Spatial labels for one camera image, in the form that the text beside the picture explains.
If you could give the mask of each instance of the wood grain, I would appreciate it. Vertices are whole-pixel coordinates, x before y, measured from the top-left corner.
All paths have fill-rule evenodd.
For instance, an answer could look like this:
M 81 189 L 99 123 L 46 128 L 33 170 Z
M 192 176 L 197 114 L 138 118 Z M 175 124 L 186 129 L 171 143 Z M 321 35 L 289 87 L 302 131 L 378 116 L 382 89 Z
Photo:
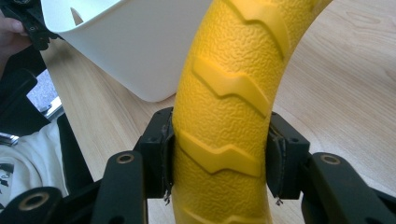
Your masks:
M 274 110 L 311 151 L 347 159 L 372 187 L 396 196 L 396 2 L 335 0 L 290 60 Z M 89 164 L 100 179 L 106 160 L 133 149 L 151 115 L 173 104 L 139 100 L 61 40 L 43 52 Z M 303 223 L 300 202 L 271 200 L 275 223 Z M 149 200 L 150 223 L 174 223 L 172 206 Z

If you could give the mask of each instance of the white bin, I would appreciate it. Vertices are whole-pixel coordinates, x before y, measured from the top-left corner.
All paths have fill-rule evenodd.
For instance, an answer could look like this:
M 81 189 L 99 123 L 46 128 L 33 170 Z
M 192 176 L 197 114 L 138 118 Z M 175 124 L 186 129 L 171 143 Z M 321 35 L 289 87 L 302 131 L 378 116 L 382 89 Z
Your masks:
M 149 102 L 176 92 L 191 41 L 210 2 L 41 0 L 50 31 Z M 75 24 L 72 10 L 83 23 Z

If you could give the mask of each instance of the white shirt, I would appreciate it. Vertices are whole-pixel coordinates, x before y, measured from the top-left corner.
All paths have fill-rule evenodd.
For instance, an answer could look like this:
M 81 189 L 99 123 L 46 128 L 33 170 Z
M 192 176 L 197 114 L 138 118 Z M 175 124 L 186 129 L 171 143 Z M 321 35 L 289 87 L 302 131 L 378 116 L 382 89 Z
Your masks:
M 38 133 L 21 137 L 16 146 L 0 146 L 0 212 L 16 196 L 39 187 L 68 194 L 56 120 Z

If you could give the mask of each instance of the black chair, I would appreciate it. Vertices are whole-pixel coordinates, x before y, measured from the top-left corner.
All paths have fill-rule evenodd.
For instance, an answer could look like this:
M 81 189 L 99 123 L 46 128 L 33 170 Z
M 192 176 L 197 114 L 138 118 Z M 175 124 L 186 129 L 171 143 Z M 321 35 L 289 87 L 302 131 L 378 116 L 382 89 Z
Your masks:
M 37 84 L 36 76 L 45 69 L 41 54 L 33 47 L 10 58 L 0 80 L 0 133 L 24 136 L 50 124 L 26 96 Z M 66 186 L 70 193 L 74 193 L 93 183 L 93 180 L 66 114 L 61 115 L 57 123 Z

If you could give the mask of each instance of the yellow rubber toy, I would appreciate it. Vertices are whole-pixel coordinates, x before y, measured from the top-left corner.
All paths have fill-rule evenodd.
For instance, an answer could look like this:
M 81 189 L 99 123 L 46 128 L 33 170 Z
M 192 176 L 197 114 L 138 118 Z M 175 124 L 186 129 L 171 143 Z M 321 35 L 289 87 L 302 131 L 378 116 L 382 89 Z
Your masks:
M 265 145 L 280 79 L 331 0 L 214 0 L 174 108 L 177 223 L 271 223 Z

